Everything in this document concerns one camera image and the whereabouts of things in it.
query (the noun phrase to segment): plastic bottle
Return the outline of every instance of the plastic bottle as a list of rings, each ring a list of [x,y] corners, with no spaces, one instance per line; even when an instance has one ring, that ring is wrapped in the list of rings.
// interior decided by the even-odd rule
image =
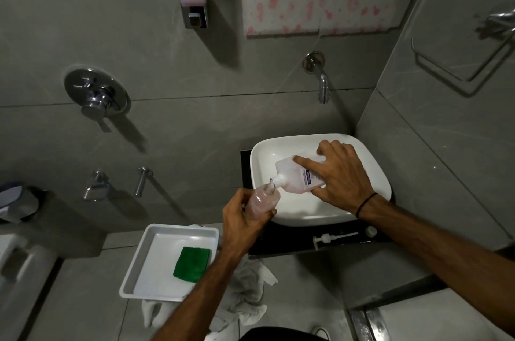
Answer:
[[[316,153],[301,153],[298,155],[315,162],[325,161],[325,156]],[[293,162],[292,158],[285,158],[275,163],[278,174],[270,178],[270,182],[274,183],[275,188],[282,188],[290,193],[304,193],[325,184],[321,177]]]
[[[251,219],[259,219],[265,212],[275,208],[280,199],[281,194],[275,190],[274,183],[261,185],[250,196],[245,214]]]

